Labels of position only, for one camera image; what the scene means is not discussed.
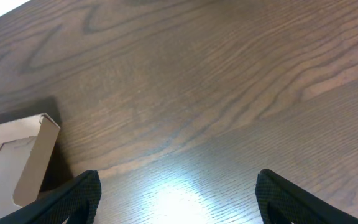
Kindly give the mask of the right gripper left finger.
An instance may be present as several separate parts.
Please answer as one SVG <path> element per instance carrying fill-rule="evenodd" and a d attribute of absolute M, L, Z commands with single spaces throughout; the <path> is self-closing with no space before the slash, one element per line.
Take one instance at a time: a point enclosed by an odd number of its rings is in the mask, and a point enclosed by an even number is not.
<path fill-rule="evenodd" d="M 101 181 L 88 170 L 47 196 L 0 218 L 0 224 L 93 224 L 101 199 Z"/>

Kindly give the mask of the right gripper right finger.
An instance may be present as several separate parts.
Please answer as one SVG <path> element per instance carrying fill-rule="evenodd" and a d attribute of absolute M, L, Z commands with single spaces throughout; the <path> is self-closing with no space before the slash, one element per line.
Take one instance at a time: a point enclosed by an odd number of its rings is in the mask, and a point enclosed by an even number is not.
<path fill-rule="evenodd" d="M 270 169 L 258 173 L 255 196 L 264 224 L 358 224 L 358 218 L 331 206 Z"/>

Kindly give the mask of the cardboard box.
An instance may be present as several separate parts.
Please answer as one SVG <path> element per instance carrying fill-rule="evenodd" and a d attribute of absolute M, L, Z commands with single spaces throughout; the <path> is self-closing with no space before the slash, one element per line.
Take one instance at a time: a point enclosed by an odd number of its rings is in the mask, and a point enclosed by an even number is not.
<path fill-rule="evenodd" d="M 59 132 L 46 113 L 0 124 L 0 218 L 37 199 Z"/>

